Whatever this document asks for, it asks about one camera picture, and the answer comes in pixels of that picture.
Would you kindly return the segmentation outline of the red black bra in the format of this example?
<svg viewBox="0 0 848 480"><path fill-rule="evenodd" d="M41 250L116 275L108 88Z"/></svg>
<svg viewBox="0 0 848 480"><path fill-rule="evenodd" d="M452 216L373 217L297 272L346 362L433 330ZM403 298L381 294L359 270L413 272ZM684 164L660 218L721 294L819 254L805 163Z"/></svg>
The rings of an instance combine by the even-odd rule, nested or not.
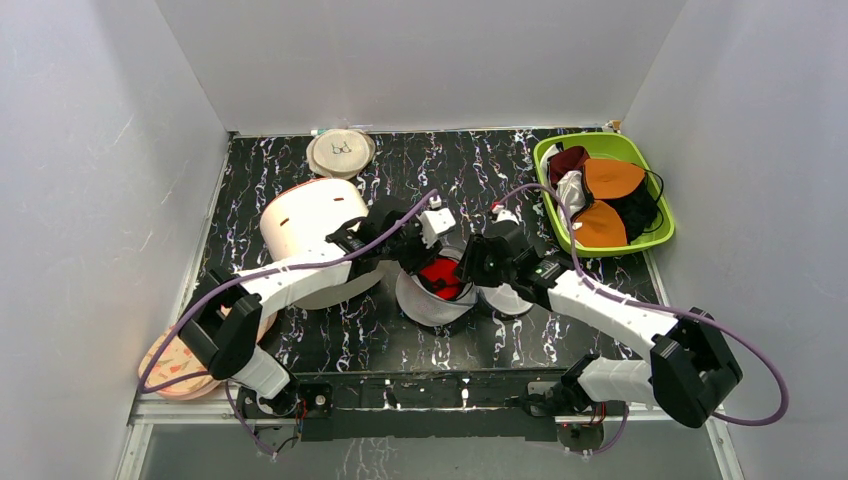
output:
<svg viewBox="0 0 848 480"><path fill-rule="evenodd" d="M446 256L438 256L425 266L415 277L425 290L445 301L454 301L463 295L468 287L456 274L459 261Z"/></svg>

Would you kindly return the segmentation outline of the white mesh laundry bag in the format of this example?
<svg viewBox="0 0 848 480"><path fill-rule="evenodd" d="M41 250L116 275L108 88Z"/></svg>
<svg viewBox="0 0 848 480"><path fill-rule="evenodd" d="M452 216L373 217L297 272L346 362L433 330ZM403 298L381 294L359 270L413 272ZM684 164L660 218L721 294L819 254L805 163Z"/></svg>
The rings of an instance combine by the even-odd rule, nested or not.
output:
<svg viewBox="0 0 848 480"><path fill-rule="evenodd" d="M456 247L444 247L438 256L460 261L463 251ZM414 275L400 271L396 281L395 296L406 317L425 327L445 326L460 319L474 309L494 315L499 319L520 317L533 308L533 304L521 299L507 284L487 288L467 283L463 295L454 301L445 301L429 293Z"/></svg>

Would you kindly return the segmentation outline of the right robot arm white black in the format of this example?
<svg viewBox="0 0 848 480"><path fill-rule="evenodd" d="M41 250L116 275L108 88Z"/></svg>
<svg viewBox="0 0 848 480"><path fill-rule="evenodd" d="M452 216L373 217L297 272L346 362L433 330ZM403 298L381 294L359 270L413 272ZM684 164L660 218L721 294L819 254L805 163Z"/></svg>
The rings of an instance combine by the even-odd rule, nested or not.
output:
<svg viewBox="0 0 848 480"><path fill-rule="evenodd" d="M615 290L588 286L572 259L541 255L514 221L498 221L472 235L456 274L478 287L508 286L520 299L580 320L637 353L635 360L585 355L549 390L526 394L529 409L542 415L587 414L604 402L636 402L697 428L743 378L717 328L690 312L639 308Z"/></svg>

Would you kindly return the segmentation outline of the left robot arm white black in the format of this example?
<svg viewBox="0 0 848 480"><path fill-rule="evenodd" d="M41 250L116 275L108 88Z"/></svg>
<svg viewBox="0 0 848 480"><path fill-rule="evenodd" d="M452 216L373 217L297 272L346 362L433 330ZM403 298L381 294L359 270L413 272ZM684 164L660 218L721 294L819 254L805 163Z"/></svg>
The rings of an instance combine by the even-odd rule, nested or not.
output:
<svg viewBox="0 0 848 480"><path fill-rule="evenodd" d="M296 376L257 343L260 323L303 298L342 286L395 261L414 274L431 263L441 239L456 226L436 191L409 211L394 197L374 203L366 215L354 216L308 244L305 252L264 268L229 277L212 273L205 294L173 327L195 358L215 380L232 381L251 390L275 416L288 416L301 404Z"/></svg>

